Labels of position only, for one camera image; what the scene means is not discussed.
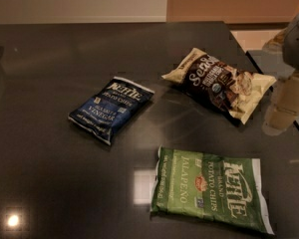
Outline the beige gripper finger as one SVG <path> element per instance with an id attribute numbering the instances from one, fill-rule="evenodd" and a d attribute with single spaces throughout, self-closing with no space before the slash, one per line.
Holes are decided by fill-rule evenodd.
<path id="1" fill-rule="evenodd" d="M 263 131 L 276 136 L 284 132 L 299 117 L 299 71 L 280 79 L 266 111 Z"/>

